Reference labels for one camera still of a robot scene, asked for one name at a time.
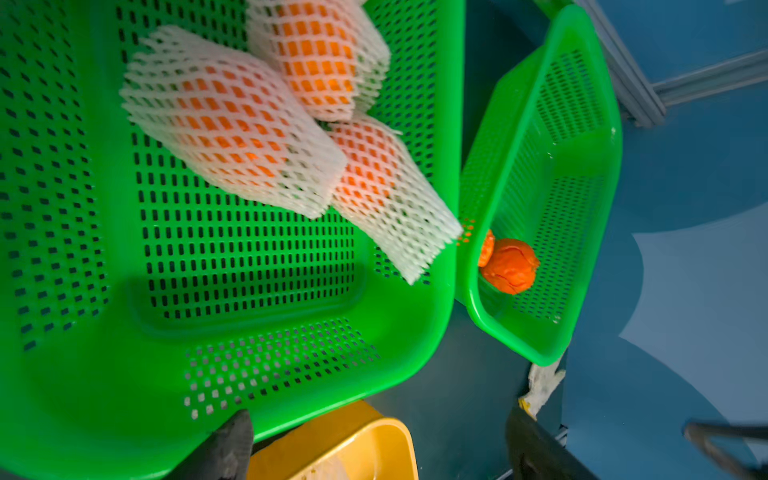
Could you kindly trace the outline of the right green plastic basket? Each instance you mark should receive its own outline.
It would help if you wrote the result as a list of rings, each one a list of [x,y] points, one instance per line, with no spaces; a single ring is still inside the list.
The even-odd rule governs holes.
[[[621,169],[618,105],[588,14],[564,7],[486,93],[460,176],[456,296],[483,331],[547,366],[571,342]],[[529,289],[506,294],[482,276],[487,233],[532,248]]]

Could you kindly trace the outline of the netted orange middle left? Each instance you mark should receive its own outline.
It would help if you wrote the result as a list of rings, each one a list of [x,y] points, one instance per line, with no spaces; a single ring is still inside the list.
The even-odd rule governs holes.
[[[267,63],[175,25],[142,39],[120,95],[145,134],[245,200],[321,217],[348,164]]]

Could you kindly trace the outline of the bare orange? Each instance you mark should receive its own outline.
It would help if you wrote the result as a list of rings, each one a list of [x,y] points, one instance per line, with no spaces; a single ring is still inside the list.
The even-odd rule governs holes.
[[[517,295],[533,286],[539,266],[539,259],[527,243],[495,239],[493,255],[480,273],[500,292]]]
[[[481,248],[481,253],[478,259],[478,267],[484,268],[490,261],[495,247],[495,236],[491,230],[488,230]]]

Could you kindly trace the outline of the yellow plastic tray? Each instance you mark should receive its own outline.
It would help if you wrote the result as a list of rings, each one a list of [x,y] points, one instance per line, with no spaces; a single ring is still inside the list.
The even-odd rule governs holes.
[[[249,479],[417,479],[410,431],[364,401],[291,430],[251,456]]]

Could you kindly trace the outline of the netted orange centre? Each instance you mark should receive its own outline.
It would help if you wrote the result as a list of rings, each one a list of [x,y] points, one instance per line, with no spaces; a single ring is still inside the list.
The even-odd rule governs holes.
[[[249,50],[315,119],[347,121],[380,95],[391,52],[359,1],[249,1]]]

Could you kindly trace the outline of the green plastic basket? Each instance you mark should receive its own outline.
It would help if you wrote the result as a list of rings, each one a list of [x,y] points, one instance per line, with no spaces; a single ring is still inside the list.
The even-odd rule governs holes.
[[[564,7],[486,93],[460,176],[456,296],[483,331],[547,366],[571,342],[621,169],[618,105],[588,14]],[[487,233],[532,248],[529,289],[506,294],[482,276]]]
[[[206,184],[129,122],[130,57],[177,25],[245,49],[242,1],[1,5],[1,467],[162,478],[247,410],[257,439],[438,348],[455,251],[406,283],[335,212]]]

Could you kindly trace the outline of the netted orange right front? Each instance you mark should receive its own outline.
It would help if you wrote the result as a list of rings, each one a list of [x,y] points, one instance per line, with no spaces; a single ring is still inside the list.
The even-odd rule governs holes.
[[[373,240],[405,282],[415,284],[462,226],[397,131],[359,115],[329,124],[327,134],[348,159],[333,208]]]

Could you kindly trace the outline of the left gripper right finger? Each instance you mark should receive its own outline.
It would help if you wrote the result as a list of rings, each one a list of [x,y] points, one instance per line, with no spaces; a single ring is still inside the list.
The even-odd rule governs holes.
[[[598,479],[520,407],[508,416],[505,439],[513,479]]]

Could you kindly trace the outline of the white cotton work glove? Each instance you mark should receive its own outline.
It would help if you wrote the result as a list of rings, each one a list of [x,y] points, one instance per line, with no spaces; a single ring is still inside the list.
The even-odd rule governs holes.
[[[533,420],[566,376],[566,371],[560,368],[561,361],[558,359],[545,367],[532,364],[529,369],[528,389],[518,398],[518,406]]]

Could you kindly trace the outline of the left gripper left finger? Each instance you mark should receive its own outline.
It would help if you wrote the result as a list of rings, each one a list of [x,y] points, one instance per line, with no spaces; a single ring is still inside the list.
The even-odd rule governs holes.
[[[165,479],[246,479],[254,440],[247,410],[237,411],[177,465]]]

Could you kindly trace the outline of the netted orange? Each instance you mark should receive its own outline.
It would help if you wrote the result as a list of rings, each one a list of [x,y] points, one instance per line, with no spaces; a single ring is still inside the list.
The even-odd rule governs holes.
[[[145,134],[245,200],[321,217],[348,164],[267,63],[175,25],[142,39],[120,95]]]
[[[249,1],[249,50],[315,119],[347,121],[380,95],[391,52],[359,1]]]
[[[415,284],[462,226],[397,131],[359,115],[329,124],[327,134],[348,159],[333,208],[373,240],[405,282]]]

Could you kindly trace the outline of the left green plastic basket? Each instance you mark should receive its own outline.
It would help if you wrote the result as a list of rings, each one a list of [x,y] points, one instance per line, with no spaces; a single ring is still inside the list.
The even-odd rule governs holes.
[[[455,251],[406,283],[335,212],[206,184],[129,122],[130,57],[177,25],[245,49],[242,1],[1,5],[1,467],[162,478],[247,410],[257,439],[438,348]]]

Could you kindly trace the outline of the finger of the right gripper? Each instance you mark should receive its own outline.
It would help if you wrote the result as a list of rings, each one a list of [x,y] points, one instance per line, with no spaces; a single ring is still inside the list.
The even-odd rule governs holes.
[[[714,437],[767,441],[767,425],[725,424],[688,422],[683,429],[684,437],[713,463],[736,479],[767,480],[767,464],[749,467],[718,447]]]

